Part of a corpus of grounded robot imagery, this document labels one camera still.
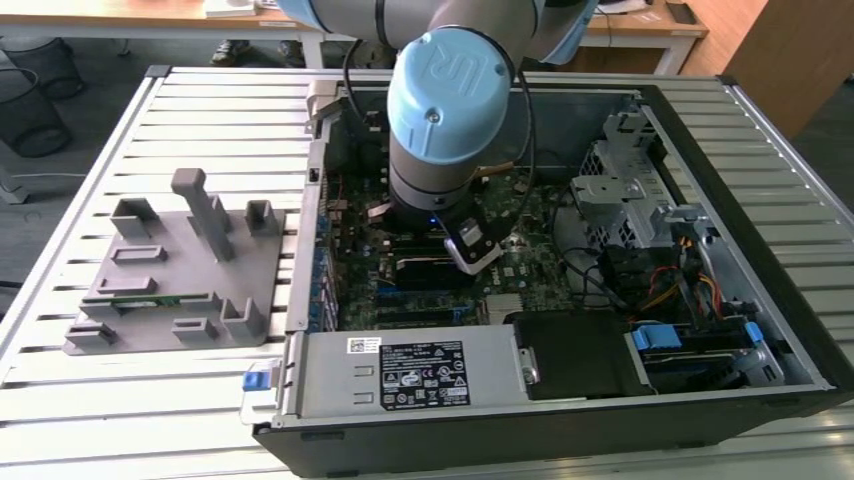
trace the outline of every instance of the blue latch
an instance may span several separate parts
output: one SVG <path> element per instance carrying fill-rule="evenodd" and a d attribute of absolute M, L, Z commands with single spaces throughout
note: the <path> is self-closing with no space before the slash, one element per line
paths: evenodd
<path fill-rule="evenodd" d="M 246 372 L 243 374 L 243 391 L 260 392 L 270 390 L 270 372 Z"/>
<path fill-rule="evenodd" d="M 759 329 L 759 325 L 757 325 L 757 322 L 747 322 L 745 324 L 745 330 L 747 331 L 747 335 L 750 335 L 750 340 L 753 341 L 753 343 L 762 343 L 765 335 L 762 335 L 762 330 Z"/>
<path fill-rule="evenodd" d="M 638 350 L 679 348 L 682 341 L 673 325 L 642 325 L 631 332 Z"/>

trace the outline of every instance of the power supply label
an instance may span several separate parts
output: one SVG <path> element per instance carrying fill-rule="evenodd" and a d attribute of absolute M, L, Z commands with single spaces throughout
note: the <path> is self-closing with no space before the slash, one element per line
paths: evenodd
<path fill-rule="evenodd" d="M 471 404 L 463 342 L 383 345 L 379 364 L 386 410 Z"/>

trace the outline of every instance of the shoe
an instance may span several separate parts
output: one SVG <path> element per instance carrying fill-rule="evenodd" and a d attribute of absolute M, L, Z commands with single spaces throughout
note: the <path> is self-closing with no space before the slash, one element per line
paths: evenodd
<path fill-rule="evenodd" d="M 211 57 L 211 65 L 215 67 L 231 67 L 238 62 L 238 57 L 252 48 L 248 40 L 223 40 Z"/>
<path fill-rule="evenodd" d="M 284 68 L 306 68 L 306 55 L 303 54 L 303 44 L 296 40 L 283 40 L 279 42 L 279 53 L 284 57 Z"/>

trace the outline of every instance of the circuit board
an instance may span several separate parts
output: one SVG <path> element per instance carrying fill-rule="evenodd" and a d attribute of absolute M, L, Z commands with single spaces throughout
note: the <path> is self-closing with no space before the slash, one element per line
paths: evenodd
<path fill-rule="evenodd" d="M 502 294 L 518 294 L 514 298 L 520 300 L 526 311 L 572 308 L 566 273 L 546 229 L 558 188 L 534 187 L 526 214 L 502 243 L 504 254 L 468 280 L 468 285 L 447 290 L 436 290 L 435 286 L 404 290 L 396 285 L 395 265 L 400 265 L 399 262 L 427 257 L 431 262 L 444 261 L 450 267 L 451 259 L 442 246 L 446 235 L 438 227 L 414 235 L 395 234 L 368 225 L 367 210 L 387 198 L 384 173 L 383 169 L 376 175 L 334 175 L 328 184 L 338 330 L 488 324 L 486 300 Z M 526 189 L 524 171 L 511 170 L 490 177 L 488 183 L 483 182 L 474 195 L 488 220 L 516 214 Z M 420 249 L 415 254 L 403 247 L 395 248 L 410 244 L 435 248 Z M 408 321 L 407 314 L 412 313 L 412 321 Z"/>

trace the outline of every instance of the white desk leg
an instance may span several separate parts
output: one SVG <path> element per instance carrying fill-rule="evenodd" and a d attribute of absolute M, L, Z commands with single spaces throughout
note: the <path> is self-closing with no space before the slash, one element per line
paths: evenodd
<path fill-rule="evenodd" d="M 694 37 L 673 37 L 670 47 L 665 50 L 662 60 L 655 67 L 655 75 L 679 75 L 682 65 L 691 53 L 691 47 L 697 38 Z"/>
<path fill-rule="evenodd" d="M 299 40 L 303 43 L 303 55 L 306 56 L 306 68 L 323 68 L 323 44 L 324 35 L 320 32 L 300 33 Z"/>
<path fill-rule="evenodd" d="M 27 201 L 29 192 L 17 183 L 17 180 L 12 178 L 5 168 L 0 166 L 0 198 L 5 200 L 9 205 L 17 205 Z"/>

